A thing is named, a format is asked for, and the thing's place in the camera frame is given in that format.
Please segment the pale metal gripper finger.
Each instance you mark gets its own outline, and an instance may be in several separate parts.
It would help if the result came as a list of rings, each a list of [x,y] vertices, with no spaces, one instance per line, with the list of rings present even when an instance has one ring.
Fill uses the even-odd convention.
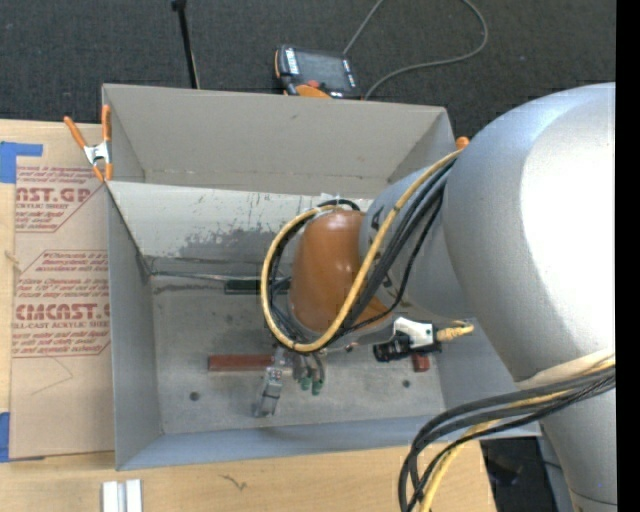
[[[268,383],[262,382],[256,393],[256,399],[252,406],[252,414],[256,418],[262,418],[271,414],[270,398],[267,396]]]
[[[274,415],[282,392],[282,371],[271,368],[265,377],[265,413]]]

